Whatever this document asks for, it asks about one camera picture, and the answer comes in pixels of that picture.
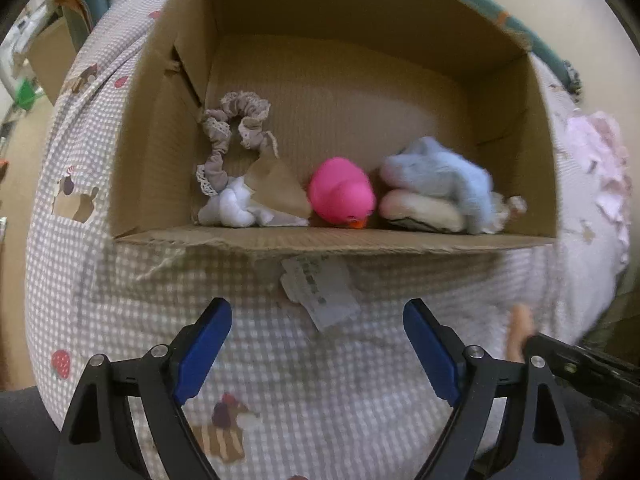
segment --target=gingham fabric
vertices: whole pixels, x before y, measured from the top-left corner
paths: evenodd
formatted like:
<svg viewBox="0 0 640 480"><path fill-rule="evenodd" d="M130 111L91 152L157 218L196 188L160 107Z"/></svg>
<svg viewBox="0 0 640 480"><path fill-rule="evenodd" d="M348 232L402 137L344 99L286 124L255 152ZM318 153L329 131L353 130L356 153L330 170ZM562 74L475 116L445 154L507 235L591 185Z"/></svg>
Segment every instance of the gingham fabric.
<svg viewBox="0 0 640 480"><path fill-rule="evenodd" d="M348 258L362 309L321 334L301 307L278 301L273 262L113 242L106 214L127 81L164 2L114 6L68 76L97 64L97 78L78 94L63 91L54 109L28 238L26 325L36 381L58 426L91 355L139 357L222 296L234 309L232 330L200 395L184 407L221 478L411 479L449 409L404 334L406 300L422 297L466 343L497 358L515 301L532 304L539 325L569 342L609 304L620 260L616 233L594 204L596 183L562 145L571 99L537 60L557 155L561 234L554 246ZM52 213L67 176L75 192L98 187L85 223ZM222 423L214 416L220 410ZM132 412L150 473L163 478L139 402ZM252 428L239 412L252 414ZM498 422L491 417L487 442Z"/></svg>

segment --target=metal screw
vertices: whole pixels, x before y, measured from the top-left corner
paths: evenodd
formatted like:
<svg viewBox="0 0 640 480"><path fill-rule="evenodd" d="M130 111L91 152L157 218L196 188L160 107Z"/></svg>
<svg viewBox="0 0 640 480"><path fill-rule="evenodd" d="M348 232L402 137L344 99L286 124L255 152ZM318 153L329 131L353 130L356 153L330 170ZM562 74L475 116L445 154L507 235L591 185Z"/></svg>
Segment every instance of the metal screw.
<svg viewBox="0 0 640 480"><path fill-rule="evenodd" d="M151 355L153 357L164 357L169 351L169 347L167 345L157 345L151 349Z"/></svg>
<svg viewBox="0 0 640 480"><path fill-rule="evenodd" d="M103 362L104 362L104 355L102 354L96 354L93 357L91 357L91 359L89 359L89 364L95 367L100 366Z"/></svg>
<svg viewBox="0 0 640 480"><path fill-rule="evenodd" d="M484 349L478 345L466 347L466 354L473 359L481 359L484 356Z"/></svg>
<svg viewBox="0 0 640 480"><path fill-rule="evenodd" d="M540 357L539 355L534 355L531 358L531 364L534 365L536 368L544 368L546 363L542 357Z"/></svg>

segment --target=pink toy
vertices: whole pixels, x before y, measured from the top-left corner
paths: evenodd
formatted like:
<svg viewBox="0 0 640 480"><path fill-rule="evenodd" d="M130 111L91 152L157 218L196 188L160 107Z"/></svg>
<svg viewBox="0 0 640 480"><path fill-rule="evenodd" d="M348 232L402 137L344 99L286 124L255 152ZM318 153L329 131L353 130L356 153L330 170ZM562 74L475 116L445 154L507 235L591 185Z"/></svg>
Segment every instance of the pink toy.
<svg viewBox="0 0 640 480"><path fill-rule="evenodd" d="M311 177L309 202L330 224L362 229L376 209L376 197L367 174L350 160L334 156Z"/></svg>

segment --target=strawberry print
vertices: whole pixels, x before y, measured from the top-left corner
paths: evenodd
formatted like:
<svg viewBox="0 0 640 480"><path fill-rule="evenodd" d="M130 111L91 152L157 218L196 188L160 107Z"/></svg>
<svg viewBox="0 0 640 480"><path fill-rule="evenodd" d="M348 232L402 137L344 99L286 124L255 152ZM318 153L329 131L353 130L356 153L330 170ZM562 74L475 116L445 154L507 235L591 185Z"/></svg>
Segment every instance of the strawberry print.
<svg viewBox="0 0 640 480"><path fill-rule="evenodd" d="M56 350L51 356L51 366L61 379L68 379L71 371L71 357L66 350Z"/></svg>
<svg viewBox="0 0 640 480"><path fill-rule="evenodd" d="M124 83L127 82L127 79L129 79L129 76L124 76L124 77L121 77L119 79L116 79L116 82L113 85L116 88L122 88L124 86Z"/></svg>

